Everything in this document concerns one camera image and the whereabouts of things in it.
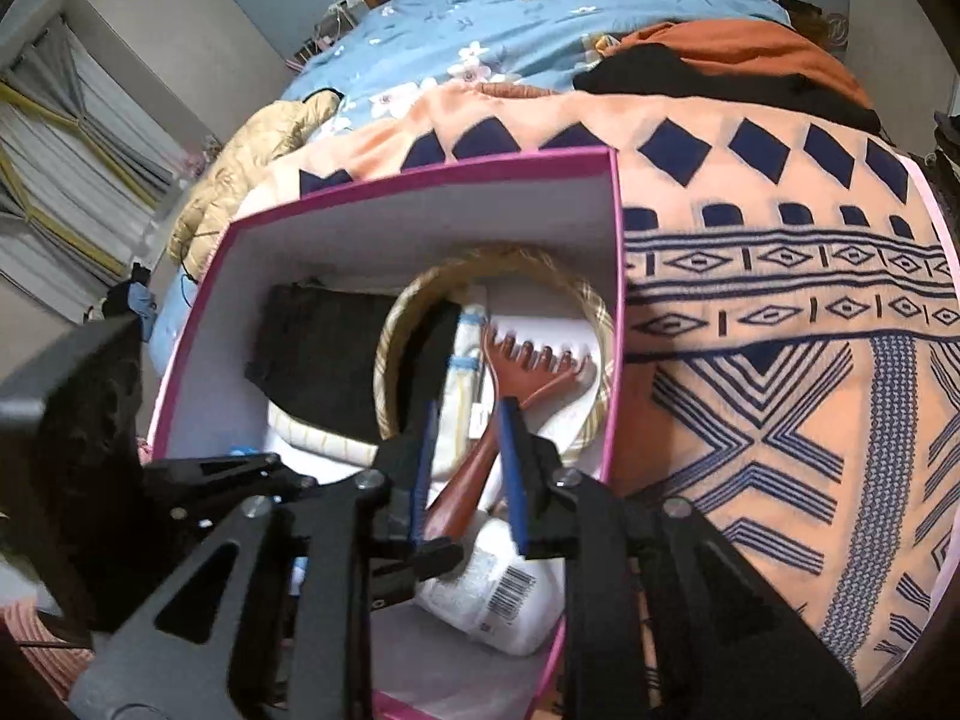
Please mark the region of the brown wooden back scratcher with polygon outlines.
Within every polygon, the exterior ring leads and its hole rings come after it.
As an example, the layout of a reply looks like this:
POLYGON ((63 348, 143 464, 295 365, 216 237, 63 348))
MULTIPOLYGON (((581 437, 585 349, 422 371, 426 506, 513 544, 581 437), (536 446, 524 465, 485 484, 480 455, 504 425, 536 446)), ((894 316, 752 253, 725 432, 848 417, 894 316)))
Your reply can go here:
POLYGON ((430 505, 423 530, 426 539, 457 541, 466 534, 500 450, 496 418, 501 401, 514 400, 523 411, 535 410, 573 394, 594 376, 590 355, 578 359, 569 349, 555 355, 550 346, 519 343, 512 333, 498 338, 491 323, 483 327, 482 355, 493 377, 493 415, 466 460, 430 505))

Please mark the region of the white lotion bottle red cap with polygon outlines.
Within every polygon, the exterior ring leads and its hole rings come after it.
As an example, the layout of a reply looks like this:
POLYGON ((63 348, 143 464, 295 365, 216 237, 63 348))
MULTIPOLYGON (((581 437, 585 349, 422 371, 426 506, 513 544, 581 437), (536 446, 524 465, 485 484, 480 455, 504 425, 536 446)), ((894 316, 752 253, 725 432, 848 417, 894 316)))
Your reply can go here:
POLYGON ((420 608, 470 639, 511 656, 538 652, 565 607, 561 559, 527 561, 506 520, 477 511, 454 571, 421 583, 420 608))

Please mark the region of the white blue tube package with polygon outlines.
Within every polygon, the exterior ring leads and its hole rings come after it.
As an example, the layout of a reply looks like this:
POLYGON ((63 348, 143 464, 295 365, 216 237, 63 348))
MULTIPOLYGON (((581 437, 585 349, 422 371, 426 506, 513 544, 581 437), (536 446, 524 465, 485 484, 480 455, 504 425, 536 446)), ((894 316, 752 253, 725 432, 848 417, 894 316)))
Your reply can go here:
POLYGON ((487 308, 481 302, 462 305, 439 406, 434 479, 448 479, 469 450, 473 404, 483 371, 482 332, 486 321, 487 308))

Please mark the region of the black folded pouch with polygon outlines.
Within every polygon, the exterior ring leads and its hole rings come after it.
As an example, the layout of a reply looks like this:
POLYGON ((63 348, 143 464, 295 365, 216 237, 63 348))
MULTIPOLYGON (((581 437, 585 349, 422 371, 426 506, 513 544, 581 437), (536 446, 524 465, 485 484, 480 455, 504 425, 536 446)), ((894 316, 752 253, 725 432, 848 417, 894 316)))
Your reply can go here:
MULTIPOLYGON (((262 307, 245 378, 288 415, 377 445, 374 360, 393 304, 389 296, 334 291, 311 280, 277 284, 262 307)), ((400 429, 441 400, 459 317, 459 305, 443 299, 400 343, 400 429)))

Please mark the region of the magenta cardboard storage box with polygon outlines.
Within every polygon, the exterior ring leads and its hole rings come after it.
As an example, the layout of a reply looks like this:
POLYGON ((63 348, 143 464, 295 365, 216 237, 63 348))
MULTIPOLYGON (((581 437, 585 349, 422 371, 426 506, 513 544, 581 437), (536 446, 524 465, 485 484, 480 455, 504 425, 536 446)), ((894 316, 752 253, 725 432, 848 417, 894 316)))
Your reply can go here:
POLYGON ((622 378, 623 223, 619 165, 605 146, 505 153, 407 167, 375 181, 317 187, 295 177, 291 202, 254 206, 228 227, 185 321, 156 401, 161 458, 221 455, 280 442, 277 402, 245 373, 267 325, 268 293, 316 278, 386 296, 374 364, 359 388, 377 429, 398 429, 398 366, 413 330, 471 286, 490 320, 524 340, 587 351, 589 388, 547 411, 562 459, 607 478, 622 378))

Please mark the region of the dark clothes pile by curtain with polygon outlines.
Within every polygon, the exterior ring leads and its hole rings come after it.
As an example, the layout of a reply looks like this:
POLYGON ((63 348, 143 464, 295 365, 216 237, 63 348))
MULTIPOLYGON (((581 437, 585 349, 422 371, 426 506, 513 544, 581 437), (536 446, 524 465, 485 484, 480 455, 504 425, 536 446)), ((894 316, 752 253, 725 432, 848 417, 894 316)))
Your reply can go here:
POLYGON ((151 270, 141 263, 134 263, 130 277, 109 288, 101 302, 101 314, 105 319, 114 319, 130 314, 140 322, 142 341, 151 338, 158 317, 155 294, 149 289, 151 270))

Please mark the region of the orange navy patterned blanket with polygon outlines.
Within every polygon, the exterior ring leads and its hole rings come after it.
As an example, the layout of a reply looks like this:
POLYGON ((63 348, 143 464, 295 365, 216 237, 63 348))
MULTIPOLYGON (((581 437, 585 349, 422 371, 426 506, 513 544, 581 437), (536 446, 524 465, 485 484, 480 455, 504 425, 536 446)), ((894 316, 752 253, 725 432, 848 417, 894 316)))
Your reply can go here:
POLYGON ((613 481, 690 497, 872 694, 928 622, 958 511, 957 254, 882 138, 756 104, 446 85, 276 160, 242 211, 575 146, 619 161, 613 481))

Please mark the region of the beige quilted jacket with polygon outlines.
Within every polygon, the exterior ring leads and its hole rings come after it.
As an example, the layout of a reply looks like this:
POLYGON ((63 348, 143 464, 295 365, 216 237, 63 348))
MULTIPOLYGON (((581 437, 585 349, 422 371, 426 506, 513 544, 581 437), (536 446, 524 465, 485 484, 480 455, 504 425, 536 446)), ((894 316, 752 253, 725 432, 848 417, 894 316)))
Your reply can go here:
POLYGON ((189 190, 167 239, 167 255, 195 283, 247 193, 281 156, 296 151, 329 119, 342 96, 323 89, 306 101, 275 101, 242 124, 189 190))

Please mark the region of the grey curtain with yellow stripes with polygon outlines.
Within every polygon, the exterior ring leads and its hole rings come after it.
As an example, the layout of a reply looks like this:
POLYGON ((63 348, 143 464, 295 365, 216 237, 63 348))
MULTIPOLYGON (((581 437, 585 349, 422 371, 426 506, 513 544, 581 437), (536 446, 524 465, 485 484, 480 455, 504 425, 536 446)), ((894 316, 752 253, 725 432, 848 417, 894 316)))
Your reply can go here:
POLYGON ((163 252, 192 156, 63 16, 2 68, 2 280, 69 322, 163 252))

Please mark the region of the black garment on bed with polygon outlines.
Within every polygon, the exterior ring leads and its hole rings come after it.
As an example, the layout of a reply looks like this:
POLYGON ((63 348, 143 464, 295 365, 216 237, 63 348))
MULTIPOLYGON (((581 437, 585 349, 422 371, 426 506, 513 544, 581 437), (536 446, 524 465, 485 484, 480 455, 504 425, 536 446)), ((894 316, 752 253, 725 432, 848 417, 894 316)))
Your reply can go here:
POLYGON ((638 94, 759 104, 813 115, 871 135, 884 132, 870 104, 856 103, 846 94, 800 73, 708 75, 662 44, 629 47, 602 59, 595 67, 574 76, 573 88, 590 94, 638 94))

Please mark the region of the orange brown garment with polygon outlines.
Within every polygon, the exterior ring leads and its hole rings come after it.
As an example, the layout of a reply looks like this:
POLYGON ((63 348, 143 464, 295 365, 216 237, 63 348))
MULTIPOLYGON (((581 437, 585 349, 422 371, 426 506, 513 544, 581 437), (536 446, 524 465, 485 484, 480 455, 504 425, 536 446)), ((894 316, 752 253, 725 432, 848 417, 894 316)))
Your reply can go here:
POLYGON ((773 21, 658 23, 622 37, 602 34, 592 39, 592 48, 604 59, 635 46, 669 47, 706 75, 802 75, 861 107, 874 107, 846 65, 799 32, 773 21))

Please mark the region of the blue floral duvet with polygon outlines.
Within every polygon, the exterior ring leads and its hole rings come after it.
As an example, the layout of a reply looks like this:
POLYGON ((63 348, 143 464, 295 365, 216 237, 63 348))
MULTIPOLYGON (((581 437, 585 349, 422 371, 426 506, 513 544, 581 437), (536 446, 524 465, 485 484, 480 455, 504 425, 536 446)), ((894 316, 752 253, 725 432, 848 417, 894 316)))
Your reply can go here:
POLYGON ((651 205, 670 229, 693 220, 690 193, 644 149, 662 124, 716 140, 724 103, 589 98, 573 78, 597 65, 592 39, 658 23, 761 20, 789 25, 773 0, 389 0, 371 8, 332 50, 311 60, 280 101, 323 89, 342 96, 332 119, 270 164, 231 223, 254 206, 295 198, 295 177, 317 187, 395 174, 416 138, 452 145, 482 121, 505 127, 526 151, 605 146, 617 154, 628 208, 651 205))

